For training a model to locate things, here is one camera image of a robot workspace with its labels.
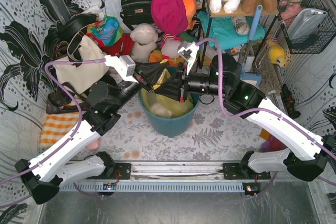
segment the red cloth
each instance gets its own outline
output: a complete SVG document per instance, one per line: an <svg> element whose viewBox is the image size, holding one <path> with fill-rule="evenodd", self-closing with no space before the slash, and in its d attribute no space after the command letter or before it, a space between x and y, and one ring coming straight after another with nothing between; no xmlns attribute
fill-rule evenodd
<svg viewBox="0 0 336 224"><path fill-rule="evenodd" d="M130 34L123 34L121 38L111 47L101 47L100 49L108 55L115 56L130 55L134 41L131 39Z"/></svg>
<svg viewBox="0 0 336 224"><path fill-rule="evenodd" d="M166 34L179 35L188 27L183 0L153 0L152 18Z"/></svg>

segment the pink bag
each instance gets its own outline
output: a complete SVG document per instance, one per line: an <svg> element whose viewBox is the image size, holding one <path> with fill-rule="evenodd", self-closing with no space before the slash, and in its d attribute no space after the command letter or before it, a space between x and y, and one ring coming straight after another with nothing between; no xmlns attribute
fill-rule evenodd
<svg viewBox="0 0 336 224"><path fill-rule="evenodd" d="M166 34L179 35L188 27L183 0L153 0L152 17Z"/></svg>

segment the wooden shelf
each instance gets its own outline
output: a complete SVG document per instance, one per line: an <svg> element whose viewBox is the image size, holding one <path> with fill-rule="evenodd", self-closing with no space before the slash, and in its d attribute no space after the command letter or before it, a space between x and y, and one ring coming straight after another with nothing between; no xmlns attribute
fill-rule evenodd
<svg viewBox="0 0 336 224"><path fill-rule="evenodd" d="M260 5L260 4L261 4L261 1L257 1L255 9L257 9L257 6ZM223 10L223 7L222 7L222 9L220 10L219 13L211 13L211 11L209 9L210 18L235 17L235 16L253 17L255 12L256 12L255 10L252 13L244 12L243 9L242 9L242 2L240 3L238 9L236 11L234 11L233 13L226 13ZM279 13L278 10L276 10L276 12L274 12L274 13L266 12L266 11L263 10L262 15L278 15L278 13Z"/></svg>

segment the teal cloth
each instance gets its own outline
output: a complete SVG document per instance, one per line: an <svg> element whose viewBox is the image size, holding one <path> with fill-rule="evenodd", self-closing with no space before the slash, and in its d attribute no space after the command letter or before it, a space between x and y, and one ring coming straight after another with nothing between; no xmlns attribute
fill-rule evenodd
<svg viewBox="0 0 336 224"><path fill-rule="evenodd" d="M209 23L209 15L206 12L200 12L198 14L199 19L202 22L202 27L204 31L208 28ZM247 21L251 27L253 18L246 17ZM254 36L254 40L263 39L265 36L264 28L258 24L256 34ZM219 41L222 50L226 50L232 47L239 46L241 44L245 44L248 42L248 34L247 35L239 35L236 32L235 27L232 24L230 17L223 18L213 18L210 28L209 37L215 38ZM212 41L209 42L211 47L215 46L215 43Z"/></svg>

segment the orange checkered cloth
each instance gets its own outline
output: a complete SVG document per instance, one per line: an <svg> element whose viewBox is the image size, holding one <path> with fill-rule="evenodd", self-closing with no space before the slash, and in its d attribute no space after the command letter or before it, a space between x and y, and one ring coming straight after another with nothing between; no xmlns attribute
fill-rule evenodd
<svg viewBox="0 0 336 224"><path fill-rule="evenodd" d="M65 136L77 123L79 113L47 115L40 135L40 147L49 148Z"/></svg>

